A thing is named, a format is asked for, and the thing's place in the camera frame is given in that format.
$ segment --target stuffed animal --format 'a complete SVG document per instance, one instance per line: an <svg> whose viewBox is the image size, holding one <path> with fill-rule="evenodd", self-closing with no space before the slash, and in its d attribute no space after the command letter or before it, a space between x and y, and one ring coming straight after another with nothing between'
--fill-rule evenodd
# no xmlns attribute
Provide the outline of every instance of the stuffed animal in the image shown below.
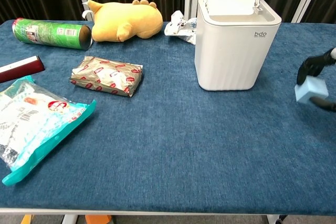
<svg viewBox="0 0 336 224"><path fill-rule="evenodd" d="M132 4L100 4L89 0L87 4L94 13L92 38L95 41L123 42L134 35L148 39L163 25L156 4L147 0L134 0Z"/></svg>

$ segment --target table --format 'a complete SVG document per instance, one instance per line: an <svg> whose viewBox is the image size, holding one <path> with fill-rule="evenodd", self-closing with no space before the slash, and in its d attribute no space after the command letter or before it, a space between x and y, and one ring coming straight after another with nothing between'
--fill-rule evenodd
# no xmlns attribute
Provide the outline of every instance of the table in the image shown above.
<svg viewBox="0 0 336 224"><path fill-rule="evenodd" d="M336 215L336 116L294 94L300 64L336 45L336 25L281 24L251 90L209 92L197 83L194 46L163 31L83 51L21 43L12 22L0 25L0 66L39 55L38 85L97 107L22 182L0 185L2 212ZM72 85L85 55L143 65L136 94ZM321 74L332 100L335 74ZM0 177L8 173L0 162Z"/></svg>

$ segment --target blue foam block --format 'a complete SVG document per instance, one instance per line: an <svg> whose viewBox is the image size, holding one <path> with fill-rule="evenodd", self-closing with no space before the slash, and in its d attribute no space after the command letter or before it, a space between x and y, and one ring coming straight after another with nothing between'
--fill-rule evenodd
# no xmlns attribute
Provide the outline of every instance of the blue foam block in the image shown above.
<svg viewBox="0 0 336 224"><path fill-rule="evenodd" d="M327 98L328 95L325 81L317 77L307 76L302 85L295 86L296 101L300 103L310 103L311 97Z"/></svg>

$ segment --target green chip can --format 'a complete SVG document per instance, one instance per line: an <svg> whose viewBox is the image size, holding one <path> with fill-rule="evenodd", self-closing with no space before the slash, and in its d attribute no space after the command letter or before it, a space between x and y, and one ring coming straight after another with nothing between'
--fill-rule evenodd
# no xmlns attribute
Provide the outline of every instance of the green chip can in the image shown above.
<svg viewBox="0 0 336 224"><path fill-rule="evenodd" d="M15 38L29 44L41 44L87 50L92 44L88 26L51 23L18 18L12 25Z"/></svg>

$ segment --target gray floor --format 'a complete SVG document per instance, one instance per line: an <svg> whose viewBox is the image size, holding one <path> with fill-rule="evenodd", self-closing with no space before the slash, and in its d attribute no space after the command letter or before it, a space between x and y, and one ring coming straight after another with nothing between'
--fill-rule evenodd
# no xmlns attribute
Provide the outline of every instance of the gray floor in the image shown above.
<svg viewBox="0 0 336 224"><path fill-rule="evenodd" d="M20 224L23 216L0 215L0 224ZM35 216L32 224L61 224L63 216ZM268 224L266 216L115 216L114 224ZM77 224L85 224L84 216ZM284 224L335 224L336 217L288 216Z"/></svg>

